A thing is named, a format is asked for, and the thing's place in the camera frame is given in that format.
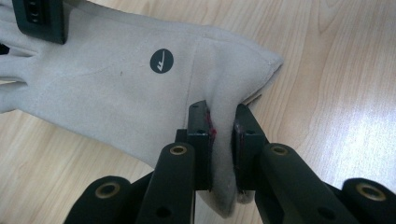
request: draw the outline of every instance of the light wooden surface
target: light wooden surface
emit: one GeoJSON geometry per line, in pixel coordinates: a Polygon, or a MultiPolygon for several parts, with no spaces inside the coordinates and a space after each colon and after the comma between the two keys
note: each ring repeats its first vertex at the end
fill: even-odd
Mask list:
{"type": "MultiPolygon", "coordinates": [[[[95,2],[214,25],[278,52],[285,63],[253,107],[270,141],[294,147],[337,188],[360,176],[396,191],[396,1],[95,2]]],[[[0,115],[1,224],[62,223],[92,181],[150,170],[21,111],[0,115]]],[[[225,220],[199,204],[197,223],[261,223],[254,203],[225,220]]]]}

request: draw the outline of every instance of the black plastic part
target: black plastic part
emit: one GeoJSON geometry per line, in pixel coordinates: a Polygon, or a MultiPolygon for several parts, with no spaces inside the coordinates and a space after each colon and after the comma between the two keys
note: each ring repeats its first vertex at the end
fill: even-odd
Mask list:
{"type": "Polygon", "coordinates": [[[148,174],[132,185],[118,176],[106,176],[91,183],[73,205],[65,224],[75,223],[134,223],[151,179],[148,174]],[[97,191],[110,193],[114,186],[118,192],[108,198],[99,198],[97,191]]]}
{"type": "Polygon", "coordinates": [[[363,178],[348,179],[342,196],[360,223],[396,223],[396,195],[384,186],[363,178]]]}
{"type": "Polygon", "coordinates": [[[239,190],[254,190],[254,159],[269,144],[262,128],[246,105],[236,108],[233,123],[233,168],[239,190]]]}
{"type": "Polygon", "coordinates": [[[8,54],[8,53],[9,53],[9,47],[0,43],[0,55],[8,54]]]}
{"type": "Polygon", "coordinates": [[[187,130],[177,129],[175,142],[187,143],[187,130]]]}
{"type": "Polygon", "coordinates": [[[194,162],[195,152],[191,145],[174,143],[163,149],[137,223],[193,223],[194,162]]]}
{"type": "Polygon", "coordinates": [[[212,128],[206,101],[195,103],[189,108],[187,143],[195,148],[195,189],[212,188],[211,155],[216,131],[212,128]]]}
{"type": "Polygon", "coordinates": [[[12,0],[21,32],[50,42],[64,44],[62,0],[12,0]]]}
{"type": "Polygon", "coordinates": [[[262,218],[262,223],[283,223],[285,212],[271,189],[256,190],[254,201],[262,218]]]}
{"type": "Polygon", "coordinates": [[[259,169],[268,181],[260,182],[257,190],[262,194],[272,190],[283,208],[284,222],[359,223],[291,147],[265,146],[259,169]]]}

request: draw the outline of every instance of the metal ring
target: metal ring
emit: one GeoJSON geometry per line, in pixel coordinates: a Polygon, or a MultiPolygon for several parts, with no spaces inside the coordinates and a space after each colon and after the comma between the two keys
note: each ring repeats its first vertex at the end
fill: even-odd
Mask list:
{"type": "Polygon", "coordinates": [[[111,198],[120,191],[120,185],[117,182],[107,182],[96,189],[95,195],[100,199],[111,198]]]}
{"type": "Polygon", "coordinates": [[[175,146],[175,147],[171,147],[171,149],[169,150],[172,154],[179,156],[179,155],[183,155],[184,153],[187,152],[187,148],[183,147],[183,146],[175,146]]]}
{"type": "Polygon", "coordinates": [[[283,147],[279,147],[279,146],[271,147],[271,150],[272,150],[276,155],[279,155],[279,156],[285,156],[285,155],[287,155],[287,154],[289,153],[289,151],[288,151],[287,149],[285,149],[285,148],[283,148],[283,147]]]}
{"type": "Polygon", "coordinates": [[[373,201],[383,202],[387,199],[387,196],[384,194],[384,192],[366,183],[359,183],[356,186],[356,190],[358,191],[359,194],[373,201]]]}

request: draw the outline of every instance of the gray glove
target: gray glove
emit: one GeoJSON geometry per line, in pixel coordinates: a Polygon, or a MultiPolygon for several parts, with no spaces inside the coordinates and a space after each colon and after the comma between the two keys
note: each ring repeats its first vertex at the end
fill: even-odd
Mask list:
{"type": "Polygon", "coordinates": [[[189,105],[206,100],[217,137],[206,202],[227,217],[236,185],[231,133],[236,107],[282,59],[243,37],[64,1],[65,45],[23,35],[11,0],[0,0],[0,112],[20,109],[108,143],[155,166],[186,128],[189,105]]]}

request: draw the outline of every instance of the white glove seam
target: white glove seam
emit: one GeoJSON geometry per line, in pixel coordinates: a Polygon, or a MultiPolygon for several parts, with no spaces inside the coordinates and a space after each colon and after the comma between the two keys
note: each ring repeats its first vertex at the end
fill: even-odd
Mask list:
{"type": "Polygon", "coordinates": [[[26,56],[25,58],[30,58],[30,57],[34,57],[34,56],[38,55],[38,52],[34,51],[32,49],[25,49],[25,48],[21,48],[21,47],[18,47],[18,46],[10,46],[9,48],[18,50],[18,51],[20,51],[22,53],[25,53],[25,54],[28,54],[29,56],[26,56]]]}
{"type": "Polygon", "coordinates": [[[197,44],[195,45],[195,49],[194,49],[194,53],[193,53],[193,59],[192,59],[192,65],[191,65],[191,71],[190,71],[190,82],[189,82],[189,87],[187,88],[187,97],[186,97],[186,104],[184,105],[185,108],[185,113],[184,113],[184,119],[183,119],[183,128],[187,127],[187,122],[188,122],[188,115],[189,115],[189,108],[190,106],[188,105],[189,101],[190,101],[190,90],[191,90],[191,85],[192,85],[192,76],[193,76],[193,70],[195,67],[195,59],[196,59],[196,53],[198,50],[198,46],[201,44],[201,42],[203,41],[203,38],[200,37],[200,39],[197,41],[197,44]]]}

